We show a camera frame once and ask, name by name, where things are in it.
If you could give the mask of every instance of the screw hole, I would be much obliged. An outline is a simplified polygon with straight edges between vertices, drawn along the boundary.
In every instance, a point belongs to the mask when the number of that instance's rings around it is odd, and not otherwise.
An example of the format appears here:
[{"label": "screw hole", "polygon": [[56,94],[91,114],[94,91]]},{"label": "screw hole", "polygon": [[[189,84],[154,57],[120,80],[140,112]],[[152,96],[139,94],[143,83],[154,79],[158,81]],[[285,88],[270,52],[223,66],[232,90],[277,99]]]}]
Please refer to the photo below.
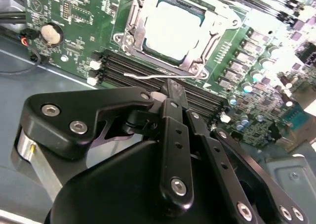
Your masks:
[{"label": "screw hole", "polygon": [[225,165],[225,163],[224,163],[224,162],[222,162],[222,163],[221,163],[221,165],[222,165],[222,167],[223,167],[225,170],[227,170],[227,169],[228,169],[228,166],[227,166],[227,165]]},{"label": "screw hole", "polygon": [[178,149],[182,149],[182,147],[183,147],[183,145],[181,145],[181,144],[178,143],[178,142],[176,142],[175,145],[176,145],[176,147],[177,147]]}]

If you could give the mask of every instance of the silver metal part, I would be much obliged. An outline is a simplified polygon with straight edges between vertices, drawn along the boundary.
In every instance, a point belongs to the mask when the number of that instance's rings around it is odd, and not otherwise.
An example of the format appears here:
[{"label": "silver metal part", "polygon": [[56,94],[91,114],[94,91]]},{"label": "silver metal part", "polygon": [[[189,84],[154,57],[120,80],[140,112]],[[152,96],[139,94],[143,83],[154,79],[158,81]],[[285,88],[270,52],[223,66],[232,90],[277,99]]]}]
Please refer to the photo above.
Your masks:
[{"label": "silver metal part", "polygon": [[225,134],[224,132],[220,131],[219,134],[220,134],[220,136],[221,136],[222,138],[227,138],[227,136],[226,136],[226,134]]},{"label": "silver metal part", "polygon": [[282,215],[289,221],[292,220],[292,216],[290,214],[290,212],[283,206],[280,206],[280,210],[282,212]]},{"label": "silver metal part", "polygon": [[125,76],[144,80],[151,78],[207,79],[209,77],[209,72],[204,68],[207,60],[210,58],[225,31],[240,27],[242,24],[241,19],[233,10],[218,1],[216,1],[217,5],[214,11],[190,0],[182,1],[204,12],[204,20],[200,26],[201,32],[204,33],[199,36],[197,45],[188,51],[179,66],[171,65],[161,58],[149,55],[143,49],[146,35],[146,21],[153,15],[152,12],[157,7],[159,0],[133,0],[124,33],[116,33],[113,36],[114,41],[121,46],[126,54],[146,60],[176,75],[151,75],[142,77],[125,73]]},{"label": "silver metal part", "polygon": [[60,110],[56,105],[46,104],[41,108],[41,111],[44,115],[49,117],[55,117],[60,114]]},{"label": "silver metal part", "polygon": [[195,117],[196,119],[199,118],[199,115],[196,112],[192,112],[193,117]]},{"label": "silver metal part", "polygon": [[171,102],[170,104],[171,104],[173,107],[178,108],[178,105],[177,105],[176,103]]},{"label": "silver metal part", "polygon": [[76,134],[85,134],[88,131],[88,126],[82,121],[72,121],[69,128]]},{"label": "silver metal part", "polygon": [[145,93],[141,93],[140,94],[144,99],[150,99],[150,97],[147,95],[147,94],[145,94]]},{"label": "silver metal part", "polygon": [[244,205],[243,203],[238,203],[237,208],[243,218],[245,218],[248,222],[252,220],[252,213],[246,205]]},{"label": "silver metal part", "polygon": [[298,211],[296,208],[292,208],[292,210],[293,210],[295,216],[298,218],[298,220],[304,221],[304,217],[300,211]]},{"label": "silver metal part", "polygon": [[172,190],[179,196],[184,196],[187,193],[187,187],[182,180],[174,178],[171,180]]},{"label": "silver metal part", "polygon": [[31,163],[49,197],[51,200],[55,200],[62,188],[62,184],[45,158],[41,148],[36,142],[29,139],[23,130],[20,134],[17,150],[24,159]]}]

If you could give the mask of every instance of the black metal bracket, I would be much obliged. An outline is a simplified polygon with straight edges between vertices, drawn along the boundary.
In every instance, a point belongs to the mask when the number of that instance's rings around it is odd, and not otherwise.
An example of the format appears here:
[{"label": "black metal bracket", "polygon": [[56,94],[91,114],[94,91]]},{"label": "black metal bracket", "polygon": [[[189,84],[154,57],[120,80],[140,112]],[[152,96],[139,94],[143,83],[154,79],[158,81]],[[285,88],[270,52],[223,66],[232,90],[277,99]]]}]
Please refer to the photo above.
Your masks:
[{"label": "black metal bracket", "polygon": [[[218,184],[214,192],[221,193],[227,212],[225,223],[309,223],[304,212],[227,132],[215,129],[210,134],[202,116],[181,106],[186,105],[183,97],[166,94],[169,98],[163,102],[137,87],[31,96],[22,111],[24,137],[18,136],[17,149],[32,164],[34,149],[45,147],[51,154],[43,153],[42,157],[50,164],[50,172],[56,174],[54,156],[64,160],[65,166],[79,164],[90,146],[142,134],[144,140],[154,141],[151,146],[158,146],[157,167],[152,169],[157,174],[153,189],[158,191],[157,201],[164,216],[185,216],[193,209],[194,153],[207,167],[204,176]],[[122,155],[118,162],[125,158]],[[89,170],[80,176],[88,176]]]}]

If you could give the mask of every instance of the black plastic part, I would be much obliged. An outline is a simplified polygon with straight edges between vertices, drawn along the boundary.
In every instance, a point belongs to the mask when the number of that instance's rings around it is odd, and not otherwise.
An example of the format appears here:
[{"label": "black plastic part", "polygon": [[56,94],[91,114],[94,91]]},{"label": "black plastic part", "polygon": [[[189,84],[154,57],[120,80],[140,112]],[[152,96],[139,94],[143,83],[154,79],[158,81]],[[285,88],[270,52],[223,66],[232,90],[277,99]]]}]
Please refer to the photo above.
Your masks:
[{"label": "black plastic part", "polygon": [[[112,121],[118,114],[133,109],[149,110],[153,103],[144,89],[136,87],[37,94],[25,101],[20,124],[26,136],[38,144],[61,157],[78,159],[94,141],[99,121]],[[41,108],[46,104],[56,105],[60,114],[44,115]],[[72,132],[69,128],[72,121],[84,122],[87,132]]]},{"label": "black plastic part", "polygon": [[[172,99],[162,105],[159,148],[162,150],[159,191],[164,210],[174,217],[191,208],[194,199],[188,127],[182,122],[182,108]],[[171,188],[171,181],[181,180],[186,189],[182,196]]]},{"label": "black plastic part", "polygon": [[28,40],[37,39],[40,36],[40,32],[33,29],[24,29],[20,32],[20,35],[26,37]]},{"label": "black plastic part", "polygon": [[183,109],[189,109],[186,92],[184,87],[174,80],[168,79],[161,87],[161,93],[165,94],[168,98],[173,99]]},{"label": "black plastic part", "polygon": [[72,178],[55,199],[50,224],[223,224],[227,213],[216,180],[205,175],[208,168],[196,159],[193,206],[177,218],[161,214],[158,153],[157,143],[143,141]]}]

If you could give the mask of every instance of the green circuit board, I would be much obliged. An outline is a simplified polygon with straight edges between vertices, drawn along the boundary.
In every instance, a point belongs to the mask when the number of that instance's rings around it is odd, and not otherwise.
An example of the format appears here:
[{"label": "green circuit board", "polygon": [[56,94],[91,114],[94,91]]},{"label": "green circuit board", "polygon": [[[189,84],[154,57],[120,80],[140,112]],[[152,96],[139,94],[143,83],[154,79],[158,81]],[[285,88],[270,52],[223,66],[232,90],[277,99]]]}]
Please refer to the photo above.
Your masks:
[{"label": "green circuit board", "polygon": [[[210,11],[214,10],[211,2],[202,0],[189,0]],[[65,71],[73,73],[83,78],[88,77],[91,53],[93,51],[102,52],[109,49],[121,56],[128,57],[141,63],[144,67],[150,67],[157,71],[165,71],[154,63],[140,59],[133,55],[126,54],[121,47],[114,42],[113,36],[116,33],[125,31],[126,22],[130,13],[133,0],[27,0],[27,26],[30,29],[40,31],[41,27],[52,22],[61,27],[63,31],[63,42],[57,46],[47,45],[41,37],[30,42],[42,55],[49,58],[49,63]],[[235,113],[231,116],[231,121],[223,127],[229,131],[237,131],[236,122],[242,115],[247,115],[249,124],[238,131],[243,133],[243,141],[254,145],[265,145],[264,137],[269,130],[269,126],[274,122],[286,123],[284,117],[292,108],[286,107],[282,102],[275,86],[264,83],[254,83],[250,72],[257,69],[262,70],[259,60],[262,57],[269,57],[267,48],[273,43],[282,45],[287,40],[293,30],[280,31],[273,34],[269,40],[260,45],[261,50],[254,55],[254,62],[248,64],[248,68],[241,77],[230,87],[220,84],[227,68],[236,60],[237,53],[243,51],[242,44],[251,41],[250,34],[253,32],[248,24],[248,12],[244,8],[228,5],[241,19],[242,24],[238,29],[228,29],[221,37],[218,45],[208,59],[205,68],[210,76],[207,80],[184,79],[187,83],[216,94],[223,98],[236,96],[237,103],[232,106]],[[305,68],[287,72],[288,75],[298,75],[304,80],[312,81],[316,78],[314,68]],[[253,85],[252,93],[245,93],[242,84],[249,82]],[[103,82],[103,86],[112,85]],[[258,121],[257,116],[262,116],[263,120]]]}]

